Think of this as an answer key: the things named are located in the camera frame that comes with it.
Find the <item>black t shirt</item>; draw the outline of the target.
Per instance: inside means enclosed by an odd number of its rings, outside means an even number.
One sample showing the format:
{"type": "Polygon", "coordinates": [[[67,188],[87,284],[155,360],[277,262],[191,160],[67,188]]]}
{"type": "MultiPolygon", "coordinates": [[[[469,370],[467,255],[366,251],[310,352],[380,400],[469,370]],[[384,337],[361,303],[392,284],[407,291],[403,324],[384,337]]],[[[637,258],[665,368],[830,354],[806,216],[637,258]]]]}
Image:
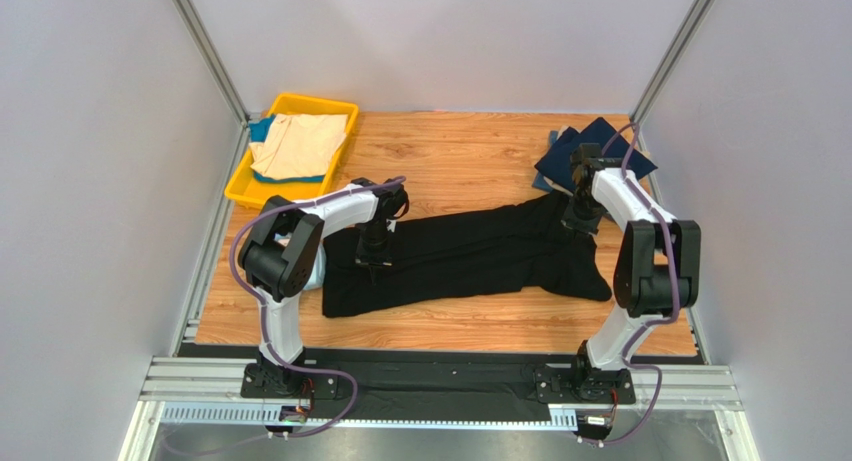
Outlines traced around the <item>black t shirt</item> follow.
{"type": "Polygon", "coordinates": [[[391,266],[370,275],[356,263],[359,231],[325,238],[322,313],[353,317],[417,302],[540,287],[604,302],[611,288],[590,236],[561,223],[569,198],[551,192],[516,205],[402,221],[390,241],[391,266]]]}

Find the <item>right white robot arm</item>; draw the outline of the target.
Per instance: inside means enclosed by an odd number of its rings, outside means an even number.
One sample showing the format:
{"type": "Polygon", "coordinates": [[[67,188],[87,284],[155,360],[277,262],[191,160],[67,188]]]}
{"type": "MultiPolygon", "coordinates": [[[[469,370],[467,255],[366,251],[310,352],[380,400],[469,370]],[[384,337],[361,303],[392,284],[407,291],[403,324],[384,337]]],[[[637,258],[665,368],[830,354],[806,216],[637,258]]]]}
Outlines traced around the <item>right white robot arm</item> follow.
{"type": "Polygon", "coordinates": [[[698,296],[701,229],[666,211],[639,184],[627,157],[611,158],[594,143],[571,155],[575,191],[562,224],[597,234],[610,215],[623,234],[613,274],[615,307],[578,354],[591,371],[632,368],[636,349],[658,326],[674,323],[698,296]]]}

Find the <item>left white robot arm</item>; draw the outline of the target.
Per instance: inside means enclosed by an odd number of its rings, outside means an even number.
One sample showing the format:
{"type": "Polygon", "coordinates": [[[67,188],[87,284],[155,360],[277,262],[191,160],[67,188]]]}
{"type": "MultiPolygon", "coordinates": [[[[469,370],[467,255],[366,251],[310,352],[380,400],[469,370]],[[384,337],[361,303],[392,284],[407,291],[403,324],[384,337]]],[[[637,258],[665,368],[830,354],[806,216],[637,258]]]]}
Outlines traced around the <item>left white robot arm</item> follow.
{"type": "Polygon", "coordinates": [[[304,344],[299,332],[299,301],[325,238],[358,230],[353,260],[371,277],[392,266],[392,225],[409,209],[405,177],[376,184],[358,178],[344,188],[307,200],[270,198],[244,225],[229,250],[229,267],[238,284],[258,302],[261,363],[275,373],[306,373],[296,366],[304,344]]]}

